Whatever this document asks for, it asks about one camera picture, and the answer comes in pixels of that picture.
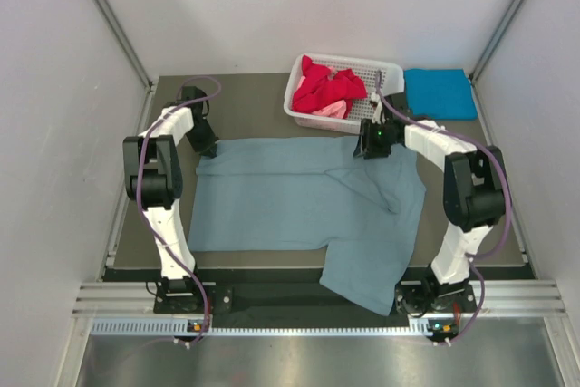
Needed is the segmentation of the grey-blue t-shirt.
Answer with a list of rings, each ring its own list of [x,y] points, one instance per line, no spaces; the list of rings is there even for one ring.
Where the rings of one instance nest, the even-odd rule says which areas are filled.
[[[346,137],[224,140],[202,159],[188,235],[198,252],[326,252],[321,284],[387,315],[425,198],[417,155],[356,158]]]

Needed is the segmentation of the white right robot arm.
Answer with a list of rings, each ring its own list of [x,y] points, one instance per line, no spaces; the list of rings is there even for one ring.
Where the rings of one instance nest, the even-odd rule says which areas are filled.
[[[378,159],[401,145],[443,173],[443,209],[449,224],[439,253],[421,280],[425,304],[446,309],[465,292],[472,261],[491,229],[510,222],[508,182],[499,148],[483,146],[432,120],[416,120],[407,107],[394,107],[395,95],[373,92],[374,113],[360,122],[355,158]]]

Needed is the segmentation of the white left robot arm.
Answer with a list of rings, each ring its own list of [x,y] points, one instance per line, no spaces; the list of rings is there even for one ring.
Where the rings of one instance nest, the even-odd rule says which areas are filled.
[[[196,260],[179,214],[183,176],[178,145],[187,139],[199,156],[217,156],[218,136],[207,120],[208,113],[207,94],[196,86],[186,86],[147,130],[122,142],[126,194],[149,227],[161,261],[157,298],[173,296],[190,312],[205,303],[206,291],[192,277]]]

